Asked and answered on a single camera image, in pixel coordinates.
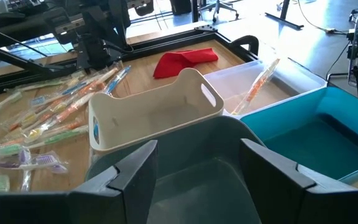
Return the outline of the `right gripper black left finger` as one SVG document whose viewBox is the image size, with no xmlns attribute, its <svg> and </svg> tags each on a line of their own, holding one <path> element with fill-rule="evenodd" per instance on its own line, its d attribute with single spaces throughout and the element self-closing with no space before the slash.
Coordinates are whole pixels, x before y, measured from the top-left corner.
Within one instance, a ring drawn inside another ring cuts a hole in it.
<svg viewBox="0 0 358 224">
<path fill-rule="evenodd" d="M 73 223 L 146 223 L 157 180 L 151 140 L 73 192 Z"/>
</svg>

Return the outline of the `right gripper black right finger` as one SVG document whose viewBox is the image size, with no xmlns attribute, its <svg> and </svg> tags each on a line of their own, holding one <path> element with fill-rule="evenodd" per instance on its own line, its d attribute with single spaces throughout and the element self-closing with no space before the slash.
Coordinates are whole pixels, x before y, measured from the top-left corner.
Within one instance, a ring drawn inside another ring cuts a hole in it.
<svg viewBox="0 0 358 224">
<path fill-rule="evenodd" d="M 357 223 L 357 189 L 242 139 L 239 162 L 262 223 Z"/>
</svg>

